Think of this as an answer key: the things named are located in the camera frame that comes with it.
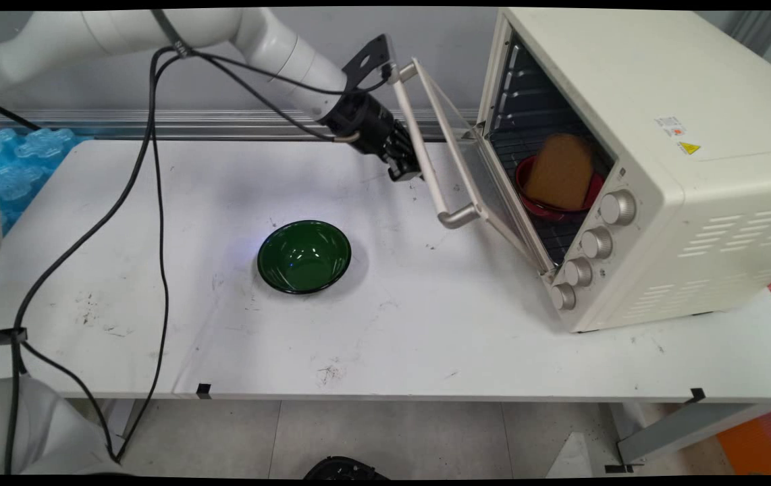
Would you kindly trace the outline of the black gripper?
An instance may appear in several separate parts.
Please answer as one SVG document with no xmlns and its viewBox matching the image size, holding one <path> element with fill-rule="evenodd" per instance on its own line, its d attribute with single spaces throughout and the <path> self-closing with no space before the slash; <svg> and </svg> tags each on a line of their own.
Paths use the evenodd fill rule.
<svg viewBox="0 0 771 486">
<path fill-rule="evenodd" d="M 421 174 L 410 133 L 394 114 L 370 93 L 345 94 L 331 111 L 318 120 L 334 136 L 358 135 L 350 145 L 364 155 L 374 155 L 388 164 L 393 182 Z"/>
</svg>

